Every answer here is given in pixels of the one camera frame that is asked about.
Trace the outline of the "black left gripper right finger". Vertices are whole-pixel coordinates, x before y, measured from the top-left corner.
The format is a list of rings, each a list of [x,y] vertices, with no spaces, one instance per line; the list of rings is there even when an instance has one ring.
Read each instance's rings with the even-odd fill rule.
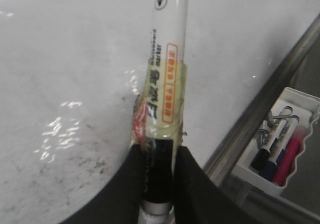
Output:
[[[172,204],[177,224],[266,224],[232,202],[208,178],[186,146],[175,156]]]

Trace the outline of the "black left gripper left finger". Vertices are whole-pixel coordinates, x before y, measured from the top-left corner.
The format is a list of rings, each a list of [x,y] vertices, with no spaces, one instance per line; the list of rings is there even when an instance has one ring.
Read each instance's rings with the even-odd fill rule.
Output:
[[[136,224],[143,189],[143,153],[130,147],[121,167],[107,185],[63,224]]]

